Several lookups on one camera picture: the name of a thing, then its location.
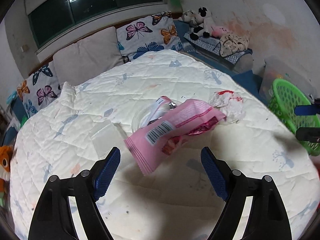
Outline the clear plastic storage box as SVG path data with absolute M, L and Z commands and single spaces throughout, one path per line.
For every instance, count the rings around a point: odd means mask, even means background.
M 298 74 L 283 61 L 271 56 L 265 59 L 264 75 L 259 89 L 259 95 L 267 102 L 271 100 L 273 95 L 272 83 L 275 79 L 284 79 L 291 82 L 307 96 L 310 102 L 318 98 L 318 93 L 310 81 Z

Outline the pink plush toy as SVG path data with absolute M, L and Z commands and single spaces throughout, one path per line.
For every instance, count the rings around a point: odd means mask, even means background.
M 229 33 L 230 31 L 224 26 L 212 26 L 211 27 L 211 36 L 214 38 L 221 38 L 223 35 Z

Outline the butterfly pillow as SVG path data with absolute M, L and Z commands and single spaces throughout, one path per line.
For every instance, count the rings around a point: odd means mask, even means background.
M 43 65 L 17 87 L 27 116 L 30 118 L 60 96 L 61 87 L 53 61 Z
M 116 29 L 116 32 L 120 53 L 127 62 L 150 51 L 183 50 L 170 11 L 140 18 Z

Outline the spotted cream cloth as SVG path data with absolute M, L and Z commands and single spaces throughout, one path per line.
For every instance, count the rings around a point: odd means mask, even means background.
M 239 36 L 233 32 L 226 33 L 220 38 L 220 55 L 228 57 L 235 53 L 246 51 L 248 45 L 248 35 Z

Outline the right butterfly pillow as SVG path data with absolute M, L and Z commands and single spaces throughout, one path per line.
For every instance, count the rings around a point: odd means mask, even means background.
M 116 29 L 116 32 L 120 53 L 127 62 L 150 51 L 183 50 L 170 11 L 140 18 Z

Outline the green plastic mesh basket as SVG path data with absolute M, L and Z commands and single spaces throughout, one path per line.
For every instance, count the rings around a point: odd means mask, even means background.
M 319 114 L 310 116 L 296 116 L 296 106 L 316 105 L 319 99 L 310 102 L 306 95 L 295 85 L 284 79 L 275 79 L 272 83 L 273 95 L 268 108 L 278 119 L 296 136 L 300 127 L 319 127 Z M 299 141 L 310 155 L 319 155 L 319 143 Z

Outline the pink snack bag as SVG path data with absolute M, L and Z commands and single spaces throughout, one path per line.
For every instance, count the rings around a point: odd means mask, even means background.
M 157 121 L 133 132 L 125 139 L 125 145 L 146 176 L 183 144 L 213 130 L 225 117 L 205 101 L 188 99 Z

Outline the black white plush cow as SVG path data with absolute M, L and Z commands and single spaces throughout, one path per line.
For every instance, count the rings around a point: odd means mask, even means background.
M 212 27 L 215 25 L 212 13 L 206 7 L 200 7 L 197 12 L 188 10 L 178 20 L 189 24 L 191 31 L 189 35 L 193 41 L 200 37 L 209 38 L 212 35 Z

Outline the white quilted bed cover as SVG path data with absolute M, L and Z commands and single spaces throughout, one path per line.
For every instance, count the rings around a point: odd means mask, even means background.
M 269 176 L 293 239 L 319 205 L 306 149 L 229 75 L 172 50 L 149 52 L 60 96 L 20 129 L 11 160 L 14 231 L 27 239 L 46 182 L 73 178 L 120 150 L 97 208 L 115 239 L 206 239 L 224 207 L 201 164 L 211 149 L 231 169 Z

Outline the left butterfly pillow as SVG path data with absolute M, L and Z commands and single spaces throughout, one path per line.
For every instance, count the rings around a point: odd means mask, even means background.
M 27 116 L 30 118 L 60 96 L 61 87 L 53 61 L 43 65 L 17 87 Z

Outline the grey plain pillow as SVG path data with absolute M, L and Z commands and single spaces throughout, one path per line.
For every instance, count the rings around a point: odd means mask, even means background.
M 115 27 L 103 29 L 53 55 L 59 83 L 82 84 L 124 63 Z

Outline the dark window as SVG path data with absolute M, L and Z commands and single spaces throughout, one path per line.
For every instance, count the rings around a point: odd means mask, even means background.
M 25 0 L 35 43 L 41 48 L 71 27 L 108 11 L 162 0 Z

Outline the red white plastic bag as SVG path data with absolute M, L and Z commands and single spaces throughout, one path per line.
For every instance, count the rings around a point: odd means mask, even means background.
M 243 98 L 231 90 L 215 92 L 210 98 L 209 104 L 226 116 L 219 122 L 222 125 L 238 123 L 246 115 Z

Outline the clear plastic cup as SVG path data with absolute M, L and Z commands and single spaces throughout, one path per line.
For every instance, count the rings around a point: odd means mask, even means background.
M 177 100 L 158 98 L 157 100 L 143 105 L 133 116 L 131 124 L 132 132 L 157 121 L 180 104 L 181 102 Z

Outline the orange plush toy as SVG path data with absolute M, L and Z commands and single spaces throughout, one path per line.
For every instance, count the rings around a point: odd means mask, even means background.
M 5 184 L 10 180 L 10 161 L 13 153 L 14 149 L 12 146 L 4 145 L 0 148 L 1 207 L 5 207 Z

